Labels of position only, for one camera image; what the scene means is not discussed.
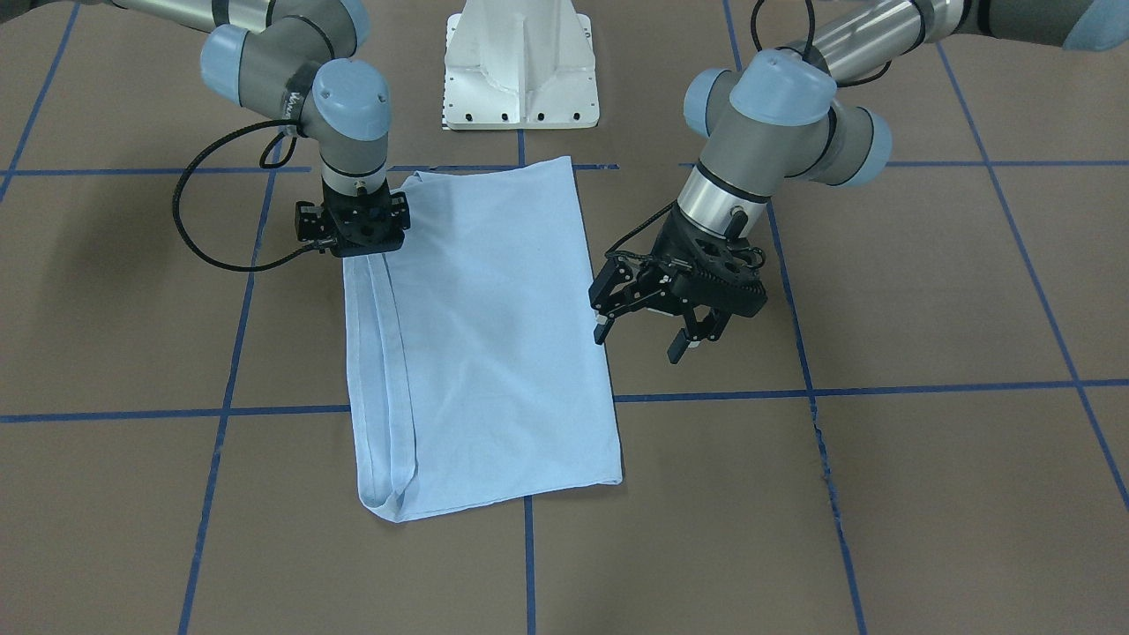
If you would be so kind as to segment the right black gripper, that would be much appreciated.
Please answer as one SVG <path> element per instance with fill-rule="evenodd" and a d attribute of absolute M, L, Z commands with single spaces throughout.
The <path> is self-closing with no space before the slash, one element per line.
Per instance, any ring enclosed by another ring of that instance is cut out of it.
<path fill-rule="evenodd" d="M 406 193 L 391 192 L 387 183 L 375 191 L 362 186 L 344 195 L 323 185 L 322 205 L 295 202 L 295 236 L 308 250 L 336 258 L 371 256 L 402 249 L 410 229 Z"/>

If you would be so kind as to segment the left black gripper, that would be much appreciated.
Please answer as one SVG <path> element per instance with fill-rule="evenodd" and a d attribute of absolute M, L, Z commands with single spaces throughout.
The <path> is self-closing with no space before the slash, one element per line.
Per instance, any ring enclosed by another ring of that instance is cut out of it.
<path fill-rule="evenodd" d="M 726 221 L 723 235 L 698 228 L 679 205 L 666 205 L 605 250 L 605 264 L 589 287 L 598 315 L 593 337 L 604 345 L 618 318 L 650 308 L 682 315 L 683 327 L 669 343 L 667 359 L 677 364 L 703 341 L 717 341 L 730 315 L 754 318 L 765 306 L 759 269 L 765 253 L 739 232 L 747 214 Z M 709 307 L 697 318 L 697 307 Z"/>

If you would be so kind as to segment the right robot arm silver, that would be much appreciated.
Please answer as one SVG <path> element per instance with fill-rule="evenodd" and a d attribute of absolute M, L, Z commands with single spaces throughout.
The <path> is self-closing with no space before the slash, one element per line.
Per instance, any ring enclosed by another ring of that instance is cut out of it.
<path fill-rule="evenodd" d="M 355 54 L 370 36 L 359 1 L 121 1 L 119 8 L 205 33 L 200 73 L 280 136 L 318 142 L 321 205 L 295 205 L 303 250 L 369 256 L 399 250 L 406 197 L 386 179 L 391 92 Z"/>

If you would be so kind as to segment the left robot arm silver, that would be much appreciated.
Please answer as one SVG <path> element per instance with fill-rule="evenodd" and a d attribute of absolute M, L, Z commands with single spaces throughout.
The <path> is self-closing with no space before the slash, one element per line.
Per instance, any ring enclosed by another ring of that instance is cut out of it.
<path fill-rule="evenodd" d="M 859 186 L 886 168 L 892 134 L 879 114 L 835 101 L 887 66 L 954 34 L 1105 51 L 1126 41 L 1124 1 L 870 1 L 784 47 L 758 47 L 744 70 L 710 69 L 683 101 L 702 153 L 674 201 L 654 217 L 647 254 L 618 241 L 588 292 L 596 343 L 618 318 L 653 310 L 682 318 L 669 362 L 723 336 L 730 318 L 765 306 L 762 250 L 749 234 L 780 185 L 798 179 Z"/>

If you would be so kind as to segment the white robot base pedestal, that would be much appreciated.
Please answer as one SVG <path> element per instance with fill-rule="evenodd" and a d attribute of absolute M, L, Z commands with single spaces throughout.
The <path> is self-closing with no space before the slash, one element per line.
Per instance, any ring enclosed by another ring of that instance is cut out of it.
<path fill-rule="evenodd" d="M 467 1 L 447 18 L 445 36 L 445 129 L 598 124 L 592 23 L 572 1 Z"/>

